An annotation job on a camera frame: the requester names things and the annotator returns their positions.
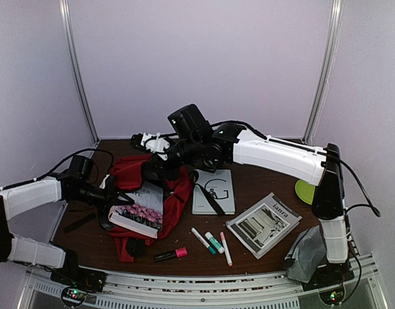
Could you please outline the red backpack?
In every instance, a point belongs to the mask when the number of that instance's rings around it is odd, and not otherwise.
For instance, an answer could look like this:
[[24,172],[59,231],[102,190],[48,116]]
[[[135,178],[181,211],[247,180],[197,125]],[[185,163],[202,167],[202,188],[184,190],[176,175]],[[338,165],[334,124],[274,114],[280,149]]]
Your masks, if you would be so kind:
[[174,178],[147,169],[151,155],[119,158],[109,177],[117,189],[130,197],[119,196],[110,206],[95,211],[99,225],[114,239],[118,260],[133,263],[145,247],[166,238],[179,223],[192,193],[186,167],[174,171]]

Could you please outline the Designer Fate flower book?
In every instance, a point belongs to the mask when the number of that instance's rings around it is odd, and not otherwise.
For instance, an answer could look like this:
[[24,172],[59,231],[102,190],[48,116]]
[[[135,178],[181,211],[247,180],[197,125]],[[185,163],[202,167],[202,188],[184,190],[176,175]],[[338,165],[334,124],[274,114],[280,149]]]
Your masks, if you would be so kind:
[[157,238],[163,228],[163,189],[145,182],[140,189],[127,194],[133,199],[133,205],[112,206],[109,221],[138,234]]

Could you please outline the grey ianra magazine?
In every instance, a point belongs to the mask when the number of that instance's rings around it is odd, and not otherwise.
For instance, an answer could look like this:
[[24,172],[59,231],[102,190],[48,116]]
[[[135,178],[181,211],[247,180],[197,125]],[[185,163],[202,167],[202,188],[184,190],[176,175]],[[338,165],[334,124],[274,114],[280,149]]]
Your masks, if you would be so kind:
[[260,259],[283,240],[301,219],[301,215],[271,192],[236,218],[227,221],[226,227],[256,259]]

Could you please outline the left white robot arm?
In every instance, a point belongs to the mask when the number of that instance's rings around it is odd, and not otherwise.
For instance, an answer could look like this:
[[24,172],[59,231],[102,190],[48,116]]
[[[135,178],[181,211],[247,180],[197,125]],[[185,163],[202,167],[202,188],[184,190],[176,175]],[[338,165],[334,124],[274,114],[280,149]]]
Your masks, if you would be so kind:
[[0,263],[41,265],[59,272],[71,286],[81,284],[84,271],[78,266],[75,252],[12,234],[8,222],[24,212],[58,201],[79,201],[103,211],[134,202],[115,185],[112,176],[106,178],[103,188],[91,185],[88,180],[95,163],[83,154],[79,150],[68,155],[69,167],[61,173],[52,168],[36,178],[0,187]]

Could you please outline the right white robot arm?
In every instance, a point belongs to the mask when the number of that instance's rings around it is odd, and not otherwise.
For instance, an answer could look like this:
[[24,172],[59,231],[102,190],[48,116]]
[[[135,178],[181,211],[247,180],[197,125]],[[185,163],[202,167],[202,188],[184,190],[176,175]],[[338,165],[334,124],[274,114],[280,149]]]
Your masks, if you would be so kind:
[[265,135],[238,120],[211,124],[195,104],[173,112],[168,120],[179,138],[177,142],[169,134],[140,136],[140,145],[153,154],[153,166],[158,171],[172,172],[198,161],[207,167],[224,163],[252,165],[314,186],[311,212],[320,221],[329,263],[321,277],[332,285],[345,275],[350,224],[342,169],[347,164],[340,158],[337,145],[297,144]]

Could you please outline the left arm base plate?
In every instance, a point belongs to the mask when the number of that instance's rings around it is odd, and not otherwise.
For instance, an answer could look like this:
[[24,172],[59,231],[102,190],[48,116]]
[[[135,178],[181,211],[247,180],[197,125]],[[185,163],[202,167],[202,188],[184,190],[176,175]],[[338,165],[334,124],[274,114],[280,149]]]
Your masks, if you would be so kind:
[[87,292],[102,292],[106,283],[105,272],[79,267],[76,274],[53,269],[50,279],[62,285],[72,286]]

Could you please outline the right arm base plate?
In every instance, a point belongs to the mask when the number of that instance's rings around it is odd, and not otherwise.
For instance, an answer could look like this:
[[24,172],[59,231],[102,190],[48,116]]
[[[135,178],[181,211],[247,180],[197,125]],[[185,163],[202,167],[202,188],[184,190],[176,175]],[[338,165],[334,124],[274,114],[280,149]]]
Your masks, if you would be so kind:
[[302,283],[303,291],[340,285],[354,279],[349,263],[327,264],[318,267],[308,283]]

